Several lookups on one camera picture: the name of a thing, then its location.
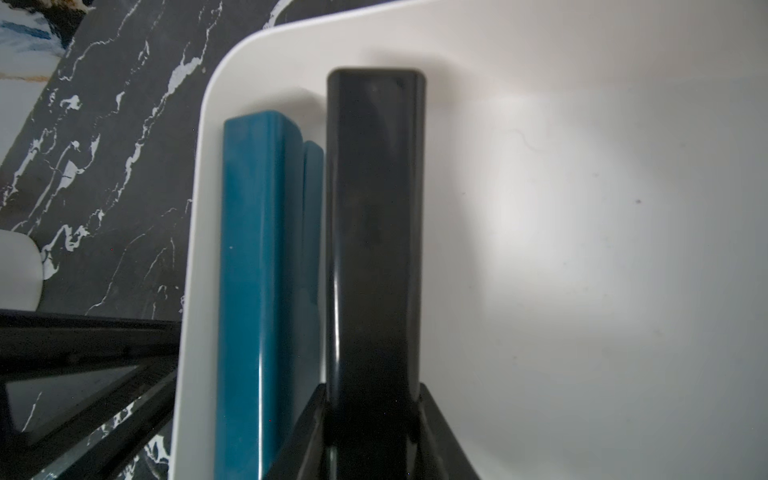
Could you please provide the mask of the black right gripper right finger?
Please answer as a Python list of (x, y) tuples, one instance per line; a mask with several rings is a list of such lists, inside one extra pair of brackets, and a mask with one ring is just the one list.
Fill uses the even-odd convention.
[(433, 395), (422, 383), (418, 401), (416, 479), (479, 480)]

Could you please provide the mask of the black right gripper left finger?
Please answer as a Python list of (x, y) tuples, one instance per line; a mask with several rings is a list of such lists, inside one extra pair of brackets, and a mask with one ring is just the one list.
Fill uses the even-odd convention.
[(321, 383), (299, 416), (265, 480), (322, 480), (325, 466), (326, 385)]

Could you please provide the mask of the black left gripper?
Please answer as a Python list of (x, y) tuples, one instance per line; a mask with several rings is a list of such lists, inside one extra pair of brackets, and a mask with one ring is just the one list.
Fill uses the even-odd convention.
[(178, 321), (44, 314), (40, 252), (1, 231), (1, 476), (112, 479), (172, 419)]

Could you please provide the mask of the white plastic storage box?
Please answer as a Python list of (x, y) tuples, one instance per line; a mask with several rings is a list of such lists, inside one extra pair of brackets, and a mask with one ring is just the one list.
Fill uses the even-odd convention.
[(402, 1), (257, 32), (200, 111), (174, 479), (214, 473), (224, 122), (427, 79), (420, 376), (498, 479), (767, 475), (767, 5)]

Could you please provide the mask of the black pruning pliers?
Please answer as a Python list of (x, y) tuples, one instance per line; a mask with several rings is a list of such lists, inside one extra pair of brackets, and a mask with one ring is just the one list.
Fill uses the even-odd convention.
[(426, 80), (412, 69), (328, 78), (333, 479), (405, 479), (418, 432)]

